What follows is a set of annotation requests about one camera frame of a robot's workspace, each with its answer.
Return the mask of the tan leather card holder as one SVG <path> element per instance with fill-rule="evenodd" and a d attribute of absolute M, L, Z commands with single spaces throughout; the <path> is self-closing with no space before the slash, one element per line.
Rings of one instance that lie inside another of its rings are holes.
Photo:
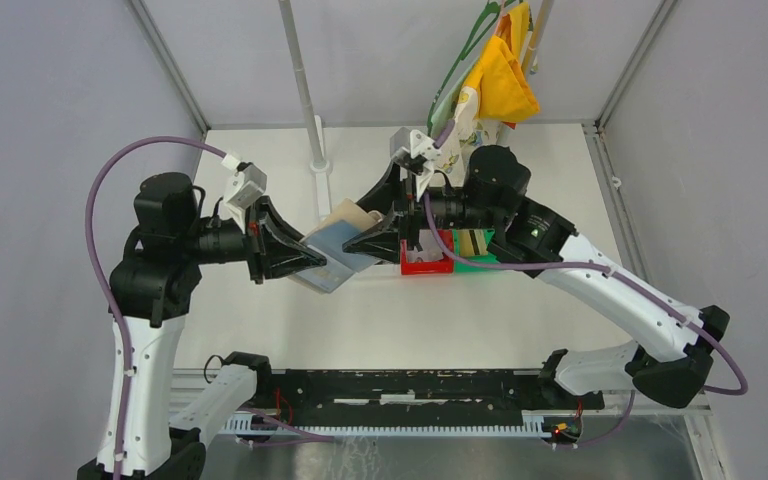
<path fill-rule="evenodd" d="M 293 274 L 289 279 L 320 294 L 334 292 L 352 276 L 379 262 L 372 256 L 346 253 L 343 244 L 377 225 L 383 218 L 376 210 L 367 212 L 353 201 L 344 199 L 302 239 L 304 246 L 326 258 L 326 265 Z"/>

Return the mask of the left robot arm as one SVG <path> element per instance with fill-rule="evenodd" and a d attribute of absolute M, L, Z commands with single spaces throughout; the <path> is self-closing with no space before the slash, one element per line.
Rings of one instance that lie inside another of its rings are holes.
<path fill-rule="evenodd" d="M 134 201 L 137 226 L 102 283 L 112 294 L 115 375 L 110 416 L 97 456 L 81 479 L 197 479 L 209 445 L 238 408 L 262 407 L 277 390 L 269 359 L 232 352 L 182 411 L 170 411 L 174 361 L 205 265 L 244 262 L 256 283 L 323 266 L 268 197 L 241 222 L 200 213 L 197 189 L 182 173 L 144 180 Z"/>

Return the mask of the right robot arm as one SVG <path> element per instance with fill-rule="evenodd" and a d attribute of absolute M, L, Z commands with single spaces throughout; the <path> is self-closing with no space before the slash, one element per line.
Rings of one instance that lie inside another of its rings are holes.
<path fill-rule="evenodd" d="M 540 400 L 562 408 L 576 396 L 635 391 L 671 408 L 706 392 L 730 318 L 711 305 L 696 308 L 670 298 L 610 260 L 575 225 L 526 195 L 530 170 L 508 148 L 475 150 L 459 187 L 412 184 L 416 160 L 397 152 L 386 174 L 361 198 L 382 221 L 343 244 L 346 253 L 395 263 L 421 231 L 489 229 L 495 270 L 519 271 L 565 291 L 629 336 L 623 345 L 554 351 L 537 382 Z"/>

